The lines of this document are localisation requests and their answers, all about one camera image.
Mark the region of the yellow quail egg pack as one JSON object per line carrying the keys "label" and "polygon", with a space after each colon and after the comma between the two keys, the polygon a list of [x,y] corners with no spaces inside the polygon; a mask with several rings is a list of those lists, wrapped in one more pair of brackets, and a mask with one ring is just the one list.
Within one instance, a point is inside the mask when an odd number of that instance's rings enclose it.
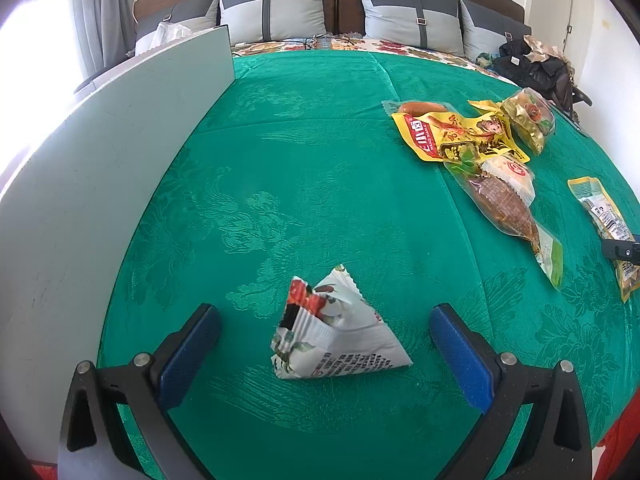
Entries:
{"label": "yellow quail egg pack", "polygon": [[[599,179],[593,177],[570,179],[567,181],[567,186],[576,200],[582,204],[582,208],[588,212],[601,240],[631,239],[634,234],[627,226],[620,208],[606,192]],[[626,302],[631,293],[639,288],[639,265],[626,261],[610,261],[614,266],[620,298]]]}

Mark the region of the brown meat vacuum pack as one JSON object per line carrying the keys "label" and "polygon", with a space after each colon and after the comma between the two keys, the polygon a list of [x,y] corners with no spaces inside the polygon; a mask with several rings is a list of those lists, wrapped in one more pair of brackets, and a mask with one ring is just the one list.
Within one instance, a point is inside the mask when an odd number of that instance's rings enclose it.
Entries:
{"label": "brown meat vacuum pack", "polygon": [[496,229],[529,242],[538,266],[551,285],[559,289],[563,277],[563,246],[534,218],[515,188],[476,162],[444,162],[444,165]]}

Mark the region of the white round cake packet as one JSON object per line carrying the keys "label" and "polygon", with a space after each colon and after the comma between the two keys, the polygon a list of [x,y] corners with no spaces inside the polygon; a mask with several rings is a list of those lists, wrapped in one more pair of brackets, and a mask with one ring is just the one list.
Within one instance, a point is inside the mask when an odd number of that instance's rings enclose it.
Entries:
{"label": "white round cake packet", "polygon": [[526,206],[533,203],[536,197],[535,176],[521,162],[509,155],[498,155],[486,159],[480,168],[510,185]]}

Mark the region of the dried longan bag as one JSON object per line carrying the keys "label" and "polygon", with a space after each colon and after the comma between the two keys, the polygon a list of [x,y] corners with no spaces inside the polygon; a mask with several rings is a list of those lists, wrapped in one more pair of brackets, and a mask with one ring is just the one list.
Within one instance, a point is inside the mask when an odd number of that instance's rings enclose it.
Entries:
{"label": "dried longan bag", "polygon": [[469,101],[476,110],[500,112],[511,130],[535,154],[540,155],[548,136],[555,132],[555,117],[547,100],[532,88],[523,88],[501,102]]}

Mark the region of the yellow red snack pouch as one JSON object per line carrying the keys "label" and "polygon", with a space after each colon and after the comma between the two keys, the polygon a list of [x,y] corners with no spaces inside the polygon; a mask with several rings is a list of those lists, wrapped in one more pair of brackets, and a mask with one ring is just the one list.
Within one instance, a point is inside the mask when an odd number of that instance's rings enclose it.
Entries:
{"label": "yellow red snack pouch", "polygon": [[497,113],[467,118],[454,112],[419,117],[396,112],[392,118],[401,139],[424,162],[458,162],[471,156],[480,162],[496,156],[510,156],[522,164],[530,161]]}

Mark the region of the clear packed sausage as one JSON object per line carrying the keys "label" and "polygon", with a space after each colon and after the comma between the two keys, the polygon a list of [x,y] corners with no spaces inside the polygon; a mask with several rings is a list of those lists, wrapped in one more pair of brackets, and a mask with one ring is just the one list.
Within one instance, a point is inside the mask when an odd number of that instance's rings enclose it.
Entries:
{"label": "clear packed sausage", "polygon": [[448,110],[445,105],[440,103],[423,101],[408,101],[402,103],[395,101],[383,101],[382,107],[387,115],[401,113],[408,114],[413,117],[420,117],[427,113],[443,113]]}

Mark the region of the white triangular snack packet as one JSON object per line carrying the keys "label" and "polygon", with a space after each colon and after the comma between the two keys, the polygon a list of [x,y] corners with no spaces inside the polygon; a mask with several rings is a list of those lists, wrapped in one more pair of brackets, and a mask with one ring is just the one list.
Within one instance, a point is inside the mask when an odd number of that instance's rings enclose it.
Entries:
{"label": "white triangular snack packet", "polygon": [[274,374],[281,379],[341,377],[412,364],[341,264],[314,286],[292,278],[270,348]]}

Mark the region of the black bag pile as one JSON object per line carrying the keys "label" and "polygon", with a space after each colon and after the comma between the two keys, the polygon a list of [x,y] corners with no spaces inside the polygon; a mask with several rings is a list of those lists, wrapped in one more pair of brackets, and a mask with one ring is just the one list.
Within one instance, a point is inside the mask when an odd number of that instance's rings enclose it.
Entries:
{"label": "black bag pile", "polygon": [[574,67],[563,51],[532,35],[503,44],[492,68],[514,84],[531,88],[553,102],[576,125],[579,116],[574,105],[579,102],[592,105],[590,97],[577,87]]}

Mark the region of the white cardboard box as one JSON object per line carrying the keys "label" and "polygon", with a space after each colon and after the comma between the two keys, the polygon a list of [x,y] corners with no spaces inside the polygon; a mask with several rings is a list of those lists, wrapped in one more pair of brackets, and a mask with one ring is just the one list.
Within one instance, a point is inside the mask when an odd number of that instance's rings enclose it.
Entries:
{"label": "white cardboard box", "polygon": [[123,62],[2,188],[1,413],[31,460],[56,460],[70,378],[98,352],[134,230],[233,78],[222,26]]}

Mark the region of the right grey pillow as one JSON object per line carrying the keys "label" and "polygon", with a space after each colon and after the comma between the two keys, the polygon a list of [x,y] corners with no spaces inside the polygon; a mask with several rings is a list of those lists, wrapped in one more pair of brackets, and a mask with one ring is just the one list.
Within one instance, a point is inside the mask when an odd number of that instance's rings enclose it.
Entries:
{"label": "right grey pillow", "polygon": [[532,29],[526,24],[480,6],[470,0],[459,0],[464,55],[476,63],[479,58],[492,61],[508,41],[523,39]]}

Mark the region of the grey pillow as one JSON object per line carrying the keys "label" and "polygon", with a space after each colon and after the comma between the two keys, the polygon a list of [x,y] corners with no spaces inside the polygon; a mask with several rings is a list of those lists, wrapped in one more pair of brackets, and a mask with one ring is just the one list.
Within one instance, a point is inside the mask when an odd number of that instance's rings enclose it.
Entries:
{"label": "grey pillow", "polygon": [[215,27],[219,0],[182,0],[145,18],[137,18],[136,38],[140,40],[157,29],[160,22],[181,24],[194,32]]}
{"label": "grey pillow", "polygon": [[464,55],[476,63],[479,58],[492,61],[508,41],[523,39],[532,29],[526,24],[480,6],[470,0],[459,0]]}
{"label": "grey pillow", "polygon": [[361,0],[364,36],[463,54],[459,0]]}
{"label": "grey pillow", "polygon": [[232,46],[326,34],[323,0],[219,0],[219,7]]}

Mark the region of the green table cloth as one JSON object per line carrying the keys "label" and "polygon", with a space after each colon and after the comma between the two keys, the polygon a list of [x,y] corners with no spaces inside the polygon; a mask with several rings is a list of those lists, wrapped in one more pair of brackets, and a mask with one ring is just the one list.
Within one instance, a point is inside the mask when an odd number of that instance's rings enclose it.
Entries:
{"label": "green table cloth", "polygon": [[[639,385],[639,300],[623,300],[567,187],[598,178],[632,228],[634,193],[596,142],[559,119],[535,176],[535,218],[563,245],[553,287],[529,244],[496,230],[449,172],[422,162],[383,102],[464,116],[510,84],[420,58],[298,51],[237,58],[235,80],[183,145],[134,232],[99,362],[155,349],[200,304],[222,317],[171,416],[218,479],[431,479],[477,419],[427,333],[451,304],[528,365],[569,360],[599,440]],[[294,276],[344,266],[412,359],[362,376],[282,380],[270,340]]]}

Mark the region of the clear plastic bag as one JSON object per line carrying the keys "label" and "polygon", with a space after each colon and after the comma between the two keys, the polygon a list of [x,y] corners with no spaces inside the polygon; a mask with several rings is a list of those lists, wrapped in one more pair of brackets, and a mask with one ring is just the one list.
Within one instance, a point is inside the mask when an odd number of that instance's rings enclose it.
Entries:
{"label": "clear plastic bag", "polygon": [[184,25],[160,22],[156,29],[137,40],[134,55],[142,55],[149,50],[169,44],[171,41],[189,37],[192,34],[192,30]]}

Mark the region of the left grey pillow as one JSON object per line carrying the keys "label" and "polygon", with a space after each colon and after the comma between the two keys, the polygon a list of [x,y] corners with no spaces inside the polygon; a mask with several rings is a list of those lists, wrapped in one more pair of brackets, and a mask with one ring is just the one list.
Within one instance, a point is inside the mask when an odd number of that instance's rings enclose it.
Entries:
{"label": "left grey pillow", "polygon": [[219,0],[182,0],[145,18],[137,18],[136,38],[140,40],[157,29],[160,22],[181,24],[194,32],[215,27]]}

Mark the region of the grey curtain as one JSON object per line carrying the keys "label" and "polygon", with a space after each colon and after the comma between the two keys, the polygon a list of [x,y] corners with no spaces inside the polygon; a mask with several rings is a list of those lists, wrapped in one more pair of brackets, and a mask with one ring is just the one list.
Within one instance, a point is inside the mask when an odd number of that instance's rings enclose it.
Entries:
{"label": "grey curtain", "polygon": [[134,48],[134,0],[70,0],[82,73],[109,70]]}

